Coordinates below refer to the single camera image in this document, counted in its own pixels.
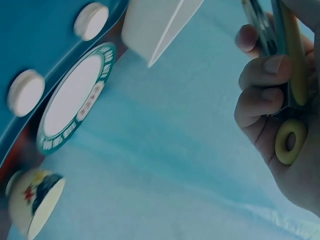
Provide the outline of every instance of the yellow object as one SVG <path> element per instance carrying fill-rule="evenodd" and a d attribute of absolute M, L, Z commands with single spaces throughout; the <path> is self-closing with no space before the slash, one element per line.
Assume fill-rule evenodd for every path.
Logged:
<path fill-rule="evenodd" d="M 307 65 L 297 17 L 280 2 L 285 29 L 286 51 L 292 62 L 291 92 L 295 102 L 305 106 L 308 101 Z"/>
<path fill-rule="evenodd" d="M 287 149 L 288 136 L 295 135 L 295 144 L 292 150 Z M 290 166 L 298 157 L 307 138 L 308 131 L 306 126 L 299 120 L 289 119 L 279 128 L 275 137 L 275 154 L 279 161 L 284 165 Z"/>

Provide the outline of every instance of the dark teal surface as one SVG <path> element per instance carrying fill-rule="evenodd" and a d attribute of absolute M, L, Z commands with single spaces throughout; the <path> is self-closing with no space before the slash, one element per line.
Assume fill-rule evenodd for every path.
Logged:
<path fill-rule="evenodd" d="M 74 34 L 78 13 L 88 0 L 17 0 L 0 3 L 0 166 L 32 111 L 15 117 L 7 107 L 7 92 L 13 79 L 26 69 L 45 77 L 46 86 L 38 106 L 63 75 L 124 13 L 129 0 L 101 0 L 109 8 L 109 19 L 101 33 L 83 42 Z"/>

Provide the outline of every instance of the fingernail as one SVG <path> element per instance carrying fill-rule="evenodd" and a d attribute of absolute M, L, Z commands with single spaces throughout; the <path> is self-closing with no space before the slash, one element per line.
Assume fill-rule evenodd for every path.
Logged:
<path fill-rule="evenodd" d="M 266 60 L 263 64 L 264 70 L 268 74 L 276 74 L 282 63 L 284 56 L 274 56 Z"/>
<path fill-rule="evenodd" d="M 261 97 L 263 100 L 273 102 L 276 99 L 278 91 L 278 88 L 267 88 L 262 91 Z"/>

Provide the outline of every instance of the cup rim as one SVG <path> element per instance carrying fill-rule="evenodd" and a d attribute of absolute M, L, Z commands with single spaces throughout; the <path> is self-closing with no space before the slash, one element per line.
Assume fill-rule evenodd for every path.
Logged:
<path fill-rule="evenodd" d="M 44 202 L 45 202 L 45 200 L 47 199 L 49 193 L 51 193 L 52 190 L 53 190 L 55 187 L 57 187 L 58 184 L 61 184 L 61 186 L 60 186 L 60 188 L 59 188 L 58 196 L 57 196 L 57 198 L 56 198 L 56 200 L 55 200 L 55 202 L 54 202 L 54 204 L 53 204 L 53 206 L 52 206 L 52 209 L 51 209 L 50 213 L 48 214 L 48 216 L 47 216 L 47 218 L 45 219 L 45 221 L 43 221 L 43 223 L 41 224 L 41 226 L 38 227 L 37 230 L 35 230 L 35 234 L 31 234 L 31 231 L 30 231 L 30 230 L 31 230 L 32 225 L 33 225 L 33 223 L 34 223 L 35 216 L 37 215 L 37 213 L 38 213 L 38 211 L 40 210 L 41 206 L 44 204 Z M 63 190 L 64 190 L 64 188 L 65 188 L 65 184 L 66 184 L 66 179 L 65 179 L 65 177 L 62 177 L 60 180 L 58 180 L 58 181 L 56 182 L 56 184 L 53 186 L 53 188 L 51 188 L 51 189 L 46 193 L 44 199 L 42 200 L 42 202 L 41 202 L 40 205 L 38 206 L 37 210 L 36 210 L 35 213 L 34 213 L 34 216 L 32 217 L 32 219 L 31 219 L 31 221 L 30 221 L 30 224 L 29 224 L 28 229 L 27 229 L 27 232 L 26 232 L 26 238 L 27 238 L 27 240 L 33 240 L 33 239 L 40 233 L 40 231 L 42 230 L 42 228 L 45 226 L 45 224 L 47 223 L 48 219 L 50 218 L 52 212 L 54 211 L 54 208 L 56 207 L 56 205 L 57 205 L 57 203 L 58 203 L 58 201 L 59 201 L 59 199 L 60 199 L 60 197 L 61 197 L 61 195 L 62 195 L 62 192 L 63 192 Z"/>

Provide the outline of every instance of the porcelain cup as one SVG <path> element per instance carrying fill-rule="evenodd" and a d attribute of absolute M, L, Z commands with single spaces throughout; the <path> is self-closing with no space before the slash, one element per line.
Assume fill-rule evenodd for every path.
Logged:
<path fill-rule="evenodd" d="M 5 194 L 11 221 L 27 240 L 33 240 L 53 212 L 65 187 L 60 174 L 33 168 L 17 171 Z"/>

